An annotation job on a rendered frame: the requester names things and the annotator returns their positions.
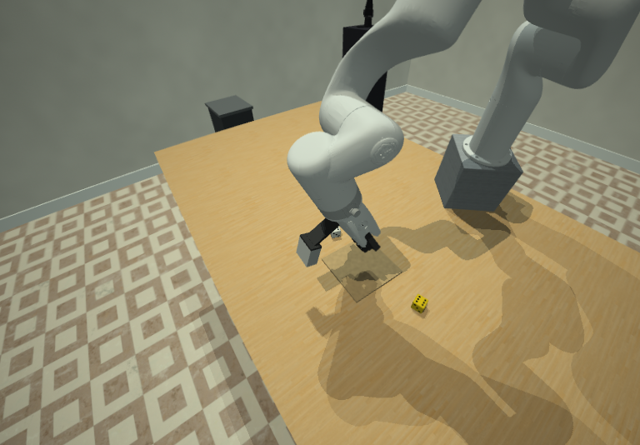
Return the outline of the tan fabric mat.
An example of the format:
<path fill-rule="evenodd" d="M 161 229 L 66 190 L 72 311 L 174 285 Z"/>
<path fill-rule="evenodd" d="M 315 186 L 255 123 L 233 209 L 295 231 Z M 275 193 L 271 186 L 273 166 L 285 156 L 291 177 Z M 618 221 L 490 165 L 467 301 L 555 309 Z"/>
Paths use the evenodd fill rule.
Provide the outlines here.
<path fill-rule="evenodd" d="M 403 271 L 380 249 L 363 252 L 355 242 L 322 258 L 357 303 Z"/>

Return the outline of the yellow die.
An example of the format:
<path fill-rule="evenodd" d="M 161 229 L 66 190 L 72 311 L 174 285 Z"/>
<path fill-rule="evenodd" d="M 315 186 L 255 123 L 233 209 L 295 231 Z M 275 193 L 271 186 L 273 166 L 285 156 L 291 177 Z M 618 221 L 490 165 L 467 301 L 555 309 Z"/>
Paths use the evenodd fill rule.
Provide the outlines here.
<path fill-rule="evenodd" d="M 425 297 L 418 294 L 413 300 L 411 308 L 413 308 L 419 313 L 422 313 L 427 304 L 428 304 L 428 300 Z"/>

